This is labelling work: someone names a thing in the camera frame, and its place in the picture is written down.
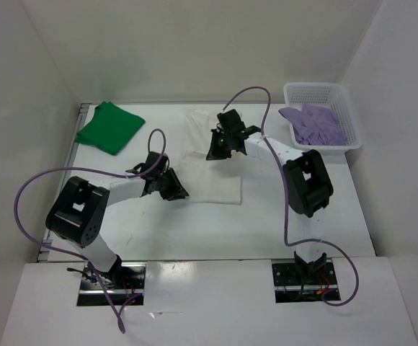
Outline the cream white t shirt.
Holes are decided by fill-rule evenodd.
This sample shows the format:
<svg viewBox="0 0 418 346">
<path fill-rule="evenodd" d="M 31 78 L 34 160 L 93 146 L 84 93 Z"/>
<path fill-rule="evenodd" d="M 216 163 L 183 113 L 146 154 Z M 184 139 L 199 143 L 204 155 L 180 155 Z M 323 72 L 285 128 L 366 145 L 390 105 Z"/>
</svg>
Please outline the cream white t shirt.
<svg viewBox="0 0 418 346">
<path fill-rule="evenodd" d="M 211 130 L 217 117 L 204 110 L 184 111 L 184 127 L 177 176 L 190 195 L 192 203 L 241 203 L 242 155 L 208 161 Z"/>
</svg>

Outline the green t shirt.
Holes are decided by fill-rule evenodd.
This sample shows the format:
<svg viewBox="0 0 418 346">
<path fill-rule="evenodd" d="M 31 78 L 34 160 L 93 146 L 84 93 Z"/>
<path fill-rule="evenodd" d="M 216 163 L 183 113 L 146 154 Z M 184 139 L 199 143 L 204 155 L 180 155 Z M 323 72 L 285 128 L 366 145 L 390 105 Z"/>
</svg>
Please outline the green t shirt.
<svg viewBox="0 0 418 346">
<path fill-rule="evenodd" d="M 116 156 L 145 123 L 140 116 L 129 113 L 112 102 L 102 102 L 94 108 L 91 121 L 77 132 L 75 142 Z"/>
</svg>

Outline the lavender t shirt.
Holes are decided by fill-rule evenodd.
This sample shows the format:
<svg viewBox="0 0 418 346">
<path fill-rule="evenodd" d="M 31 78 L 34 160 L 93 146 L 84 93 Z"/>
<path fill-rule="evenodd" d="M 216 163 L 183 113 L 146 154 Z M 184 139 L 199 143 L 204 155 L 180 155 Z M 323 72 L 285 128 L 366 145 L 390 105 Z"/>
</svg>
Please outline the lavender t shirt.
<svg viewBox="0 0 418 346">
<path fill-rule="evenodd" d="M 295 140 L 301 145 L 345 146 L 347 143 L 332 109 L 303 104 L 301 110 L 284 107 L 279 113 L 293 126 Z"/>
</svg>

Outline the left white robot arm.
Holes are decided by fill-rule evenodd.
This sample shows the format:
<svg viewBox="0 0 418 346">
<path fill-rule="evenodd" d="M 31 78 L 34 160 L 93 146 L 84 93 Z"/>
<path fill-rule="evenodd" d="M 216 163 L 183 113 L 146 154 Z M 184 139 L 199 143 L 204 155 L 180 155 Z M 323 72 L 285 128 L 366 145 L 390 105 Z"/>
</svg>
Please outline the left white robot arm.
<svg viewBox="0 0 418 346">
<path fill-rule="evenodd" d="M 50 209 L 45 226 L 91 262 L 104 287 L 114 288 L 130 279 L 132 272 L 100 235 L 105 212 L 111 205 L 154 192 L 167 201 L 190 196 L 172 168 L 145 177 L 106 179 L 98 184 L 72 177 Z"/>
</svg>

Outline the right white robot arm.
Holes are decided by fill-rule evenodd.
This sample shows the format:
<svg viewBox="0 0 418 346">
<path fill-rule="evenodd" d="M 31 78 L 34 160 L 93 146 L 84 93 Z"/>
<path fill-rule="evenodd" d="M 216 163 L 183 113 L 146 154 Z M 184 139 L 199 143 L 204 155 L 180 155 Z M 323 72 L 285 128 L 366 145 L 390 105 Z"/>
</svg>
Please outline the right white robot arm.
<svg viewBox="0 0 418 346">
<path fill-rule="evenodd" d="M 327 255 L 319 245 L 324 235 L 324 211 L 334 193 L 318 151 L 300 151 L 250 126 L 237 132 L 218 125 L 211 131 L 210 160 L 230 159 L 233 152 L 251 156 L 280 169 L 285 188 L 285 210 L 298 218 L 301 239 L 285 243 L 295 249 L 294 272 L 301 285 L 309 285 L 324 269 Z"/>
</svg>

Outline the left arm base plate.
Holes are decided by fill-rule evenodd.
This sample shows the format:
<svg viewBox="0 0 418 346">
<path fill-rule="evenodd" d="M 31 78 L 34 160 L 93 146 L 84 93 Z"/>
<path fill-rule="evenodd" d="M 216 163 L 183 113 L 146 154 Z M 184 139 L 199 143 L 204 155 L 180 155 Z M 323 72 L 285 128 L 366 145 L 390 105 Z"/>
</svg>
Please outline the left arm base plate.
<svg viewBox="0 0 418 346">
<path fill-rule="evenodd" d="M 129 301 L 128 305 L 131 306 L 142 306 L 146 263 L 124 262 L 123 267 L 126 268 L 126 276 L 118 283 L 102 278 L 107 293 L 116 307 L 121 307 L 126 301 Z M 85 265 L 83 270 L 75 270 L 75 272 L 81 275 L 76 305 L 81 307 L 107 306 L 107 298 L 92 270 Z"/>
</svg>

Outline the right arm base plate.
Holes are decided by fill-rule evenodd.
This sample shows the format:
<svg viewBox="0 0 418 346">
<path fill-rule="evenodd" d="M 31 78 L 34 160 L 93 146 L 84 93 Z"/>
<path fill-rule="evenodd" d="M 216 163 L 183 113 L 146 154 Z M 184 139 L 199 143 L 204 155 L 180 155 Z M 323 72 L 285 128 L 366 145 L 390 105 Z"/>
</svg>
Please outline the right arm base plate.
<svg viewBox="0 0 418 346">
<path fill-rule="evenodd" d="M 341 301 L 334 264 L 328 260 L 323 269 L 305 283 L 291 259 L 272 262 L 272 278 L 276 303 L 303 303 L 322 301 L 321 295 L 331 302 Z"/>
</svg>

